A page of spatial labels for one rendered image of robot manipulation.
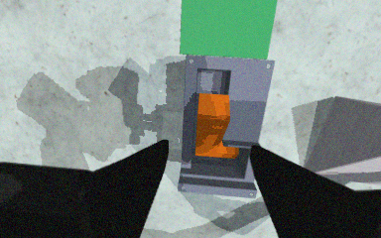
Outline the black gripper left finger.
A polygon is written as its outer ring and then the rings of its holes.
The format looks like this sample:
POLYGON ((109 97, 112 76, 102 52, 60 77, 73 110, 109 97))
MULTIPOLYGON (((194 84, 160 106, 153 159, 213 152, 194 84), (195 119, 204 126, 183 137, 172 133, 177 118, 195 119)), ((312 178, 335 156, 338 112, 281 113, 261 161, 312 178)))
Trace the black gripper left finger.
POLYGON ((70 217, 82 238, 140 238, 168 154, 161 140, 95 171, 0 163, 0 209, 70 217))

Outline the orange block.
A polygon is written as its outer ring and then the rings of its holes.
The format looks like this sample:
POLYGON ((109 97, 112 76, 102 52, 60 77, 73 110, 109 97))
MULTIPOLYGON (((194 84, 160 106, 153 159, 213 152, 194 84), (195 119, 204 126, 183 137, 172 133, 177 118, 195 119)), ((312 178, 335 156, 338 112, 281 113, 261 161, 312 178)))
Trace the orange block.
POLYGON ((200 93, 198 98, 195 155, 236 159, 239 148, 223 147, 230 122, 229 95, 200 93))

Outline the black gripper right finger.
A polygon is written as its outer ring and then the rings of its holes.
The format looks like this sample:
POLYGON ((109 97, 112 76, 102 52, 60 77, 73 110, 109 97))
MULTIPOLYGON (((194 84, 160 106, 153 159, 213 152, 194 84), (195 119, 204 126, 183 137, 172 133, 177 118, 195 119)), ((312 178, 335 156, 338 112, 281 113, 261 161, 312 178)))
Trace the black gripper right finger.
POLYGON ((250 161, 279 238, 381 238, 381 189, 353 190, 256 145, 250 161))

